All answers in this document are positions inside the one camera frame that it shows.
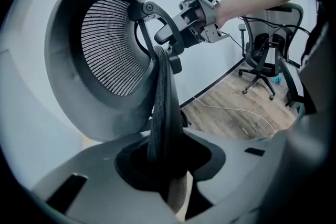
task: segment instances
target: white cable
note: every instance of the white cable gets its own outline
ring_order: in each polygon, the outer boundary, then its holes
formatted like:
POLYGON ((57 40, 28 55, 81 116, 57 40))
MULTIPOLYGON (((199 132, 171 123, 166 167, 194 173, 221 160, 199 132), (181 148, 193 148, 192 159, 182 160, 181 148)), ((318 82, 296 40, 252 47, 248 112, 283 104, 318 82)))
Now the white cable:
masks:
POLYGON ((257 113, 254 113, 252 111, 248 111, 248 110, 244 110, 244 109, 231 109, 231 108, 220 108, 218 106, 212 106, 212 105, 206 105, 204 104, 201 100, 197 99, 196 97, 193 97, 195 100, 197 100, 198 102, 200 102, 203 106, 207 107, 207 108, 214 108, 214 109, 227 109, 227 110, 238 110, 238 111, 243 111, 243 112, 248 112, 248 113, 252 113, 254 114, 255 116, 258 116, 259 118, 261 118, 262 120, 264 120, 273 130, 273 134, 275 134, 275 130, 274 128, 272 127, 272 125, 266 121, 262 116, 259 116, 257 113))

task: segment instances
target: black rectangular slot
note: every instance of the black rectangular slot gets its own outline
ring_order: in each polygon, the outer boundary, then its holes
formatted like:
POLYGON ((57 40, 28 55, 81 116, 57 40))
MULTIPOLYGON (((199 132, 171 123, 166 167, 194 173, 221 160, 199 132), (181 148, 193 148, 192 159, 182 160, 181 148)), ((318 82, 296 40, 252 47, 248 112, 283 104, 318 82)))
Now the black rectangular slot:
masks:
POLYGON ((263 156, 263 154, 265 153, 265 151, 263 150, 259 150, 257 148, 253 148, 253 147, 249 147, 248 149, 245 150, 245 152, 247 153, 251 153, 253 155, 257 155, 257 156, 263 156))
POLYGON ((87 178, 81 175, 71 175, 47 200, 47 204, 64 214, 80 192, 86 180, 87 178))

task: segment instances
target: screw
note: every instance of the screw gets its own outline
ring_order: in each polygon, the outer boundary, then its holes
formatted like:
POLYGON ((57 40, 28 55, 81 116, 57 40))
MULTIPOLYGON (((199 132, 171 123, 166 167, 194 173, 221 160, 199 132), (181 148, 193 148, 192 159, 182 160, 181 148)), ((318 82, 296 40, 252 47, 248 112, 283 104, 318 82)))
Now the screw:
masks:
POLYGON ((153 10, 153 5, 148 4, 148 5, 146 6, 146 9, 147 9, 149 12, 152 11, 152 10, 153 10))

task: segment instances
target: wooden floor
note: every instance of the wooden floor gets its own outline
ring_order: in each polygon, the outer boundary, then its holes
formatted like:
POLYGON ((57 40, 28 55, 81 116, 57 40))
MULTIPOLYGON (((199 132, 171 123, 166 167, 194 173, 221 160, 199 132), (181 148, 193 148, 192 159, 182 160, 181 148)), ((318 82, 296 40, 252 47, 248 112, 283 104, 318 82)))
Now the wooden floor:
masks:
MULTIPOLYGON (((198 99, 206 105, 255 112, 267 120, 276 131, 287 129, 294 122, 296 113, 285 107, 287 85, 284 78, 282 77, 280 84, 273 83, 272 78, 270 79, 276 91, 275 98, 271 101, 270 91, 262 80, 259 80, 255 87, 251 87, 247 94, 241 93, 255 75, 243 73, 240 77, 239 68, 251 69, 245 62, 242 63, 198 99)), ((192 129, 241 140, 273 135, 271 127, 251 113, 207 108, 197 100, 182 110, 192 123, 192 129)))

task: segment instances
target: mesh chair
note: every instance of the mesh chair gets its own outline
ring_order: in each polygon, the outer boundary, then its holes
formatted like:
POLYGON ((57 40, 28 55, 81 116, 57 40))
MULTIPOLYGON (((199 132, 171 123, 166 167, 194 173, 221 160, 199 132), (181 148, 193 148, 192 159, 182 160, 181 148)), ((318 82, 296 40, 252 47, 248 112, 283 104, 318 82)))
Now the mesh chair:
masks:
MULTIPOLYGON (((275 24, 300 26, 303 18, 303 9, 297 4, 286 3, 247 17, 259 18, 275 24)), ((270 100, 273 100, 276 93, 268 78, 276 77, 281 73, 280 61, 282 58, 290 61, 288 57, 289 46, 297 32, 297 28, 267 25, 253 19, 245 19, 245 25, 249 42, 246 43, 246 48, 244 48, 244 29, 240 28, 242 32, 243 56, 253 69, 240 69, 239 75, 242 76, 243 72, 245 72, 255 74, 256 77, 242 93, 246 94, 251 86, 254 86, 259 79, 262 79, 271 90, 270 100)))

